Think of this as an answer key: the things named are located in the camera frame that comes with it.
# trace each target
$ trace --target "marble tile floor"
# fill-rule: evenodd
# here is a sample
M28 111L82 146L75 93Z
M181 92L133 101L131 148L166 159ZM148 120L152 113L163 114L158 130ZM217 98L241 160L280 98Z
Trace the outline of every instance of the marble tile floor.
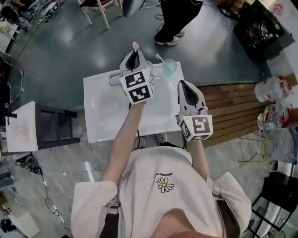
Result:
M84 111L78 110L78 118L74 121L74 133L81 142L34 152L34 156L42 166L48 195L53 205L59 210L65 221L64 225L70 228L71 206L74 195L74 186L82 181L98 181L108 163L112 148L112 141L89 144L87 141L86 126L84 125ZM251 133L244 138L262 139ZM183 146L180 132L168 133L168 141ZM231 172L242 186L246 195L253 201L262 189L263 179L267 172L262 163L238 163L249 160L260 152L262 142L234 139L205 149L210 165L212 178L216 179L225 172ZM145 137L145 146L155 146L155 135ZM259 161L257 155L253 161ZM4 161L0 169L9 169L14 176L18 193L15 198L23 209L30 212L40 229L36 238L60 238L63 235L71 237L60 220L51 215L45 204L46 191L40 175L33 174L15 166L13 161ZM5 191L7 196L13 192Z

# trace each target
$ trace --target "shirt sleeve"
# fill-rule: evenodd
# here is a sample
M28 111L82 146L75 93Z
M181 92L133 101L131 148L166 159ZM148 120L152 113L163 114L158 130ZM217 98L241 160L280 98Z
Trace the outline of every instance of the shirt sleeve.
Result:
M243 233L251 218L251 202L239 183L229 172L216 181L208 178L207 183L215 194L220 194L223 197L236 217L241 233Z
M99 238L107 215L106 205L118 193L111 181L83 182L74 187L71 232L74 238Z

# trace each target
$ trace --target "wooden chair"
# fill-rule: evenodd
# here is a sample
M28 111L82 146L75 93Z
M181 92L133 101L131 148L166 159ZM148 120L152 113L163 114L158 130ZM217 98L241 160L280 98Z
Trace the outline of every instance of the wooden chair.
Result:
M91 9L94 9L94 10L100 10L101 11L101 14L102 14L102 17L103 17L103 21L104 23L106 24L106 27L107 29L110 29L110 26L108 25L108 20L106 18L106 15L105 15L105 8L109 5L116 5L119 7L120 11L121 11L121 16L122 16L122 4L121 4L121 0L96 0L97 2L97 6L93 6L93 5L89 5L88 2L90 2L90 0L86 0L84 1L83 3L81 3L81 0L77 0L85 17L88 19L89 21L89 24L92 25L92 21L90 20L89 16L88 16L88 11L87 11L87 7L90 7Z

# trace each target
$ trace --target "green floor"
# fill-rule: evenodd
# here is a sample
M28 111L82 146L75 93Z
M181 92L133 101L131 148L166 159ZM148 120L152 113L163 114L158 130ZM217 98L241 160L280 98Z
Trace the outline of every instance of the green floor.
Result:
M153 63L158 62L156 53L180 61L185 80L198 86L256 82L270 74L266 64L249 60L233 33L235 22L231 26L219 23L214 7L203 6L174 47L154 42L156 29L163 22L155 18L160 8L141 10L125 19L119 17L116 6L108 7L109 30L99 11L89 13L91 26L77 1L68 0L50 22L14 41L10 54L19 66L26 66L25 91L15 107L32 100L60 108L82 105L83 78L118 69L133 41ZM17 77L12 81L16 94Z

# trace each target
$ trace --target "white t-shirt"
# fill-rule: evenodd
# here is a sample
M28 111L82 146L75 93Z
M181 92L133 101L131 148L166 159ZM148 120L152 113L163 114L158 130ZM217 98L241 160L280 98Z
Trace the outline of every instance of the white t-shirt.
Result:
M230 173L207 182L191 166L191 156L167 146L133 151L120 185L118 237L149 238L164 213L184 211L193 228L222 237L223 223L212 192L221 194L243 232L251 202ZM78 183L74 189L71 228L74 238L99 238L106 205L118 193L110 181Z

